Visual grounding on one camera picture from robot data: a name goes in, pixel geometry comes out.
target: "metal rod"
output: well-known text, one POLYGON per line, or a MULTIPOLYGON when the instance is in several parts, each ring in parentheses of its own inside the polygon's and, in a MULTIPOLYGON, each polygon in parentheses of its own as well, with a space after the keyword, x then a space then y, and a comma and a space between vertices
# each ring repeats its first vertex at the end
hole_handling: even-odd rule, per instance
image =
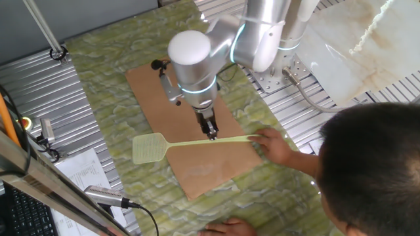
MULTIPOLYGON (((46 157, 36 150, 35 152, 37 159, 32 159, 25 177, 8 175, 0 178, 95 233, 114 235, 109 232, 112 228, 120 235, 129 235, 124 227, 92 202, 46 157)), ((23 172, 26 161, 27 153, 0 132, 0 171, 20 170, 23 172)))
POLYGON ((45 21, 43 15, 41 14, 41 11, 39 11, 38 6, 35 4, 35 1, 24 0, 24 3, 28 8, 29 12, 31 13, 33 19, 37 22, 39 29, 41 29, 42 33, 44 34, 53 51, 55 51, 55 53, 57 54, 62 54, 63 50, 61 48, 60 43, 58 43, 50 27, 48 27, 48 24, 45 21))

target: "man's arm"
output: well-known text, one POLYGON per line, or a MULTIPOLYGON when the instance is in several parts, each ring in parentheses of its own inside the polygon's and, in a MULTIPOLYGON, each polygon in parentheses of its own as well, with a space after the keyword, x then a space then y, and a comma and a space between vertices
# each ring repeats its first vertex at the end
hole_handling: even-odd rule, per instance
POLYGON ((261 145, 261 149, 267 159, 274 163, 294 168, 315 178, 319 161, 318 156, 293 151, 284 141, 282 134, 273 128, 258 130, 256 134, 262 136, 253 136, 249 137, 249 139, 261 145))

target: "man's hand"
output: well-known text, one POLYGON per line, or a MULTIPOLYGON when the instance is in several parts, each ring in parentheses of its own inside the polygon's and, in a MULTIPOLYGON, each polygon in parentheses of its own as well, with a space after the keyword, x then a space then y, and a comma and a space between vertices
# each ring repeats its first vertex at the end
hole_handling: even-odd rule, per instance
POLYGON ((223 224, 208 224, 207 231, 198 232, 197 236, 257 236, 257 232, 246 221, 231 218, 223 224))
POLYGON ((260 134, 259 137, 249 137, 251 141, 257 142, 261 145, 267 159, 270 161, 287 165, 290 158, 295 154, 289 145, 284 141, 282 134, 273 128, 264 128, 258 130, 255 134, 260 134))

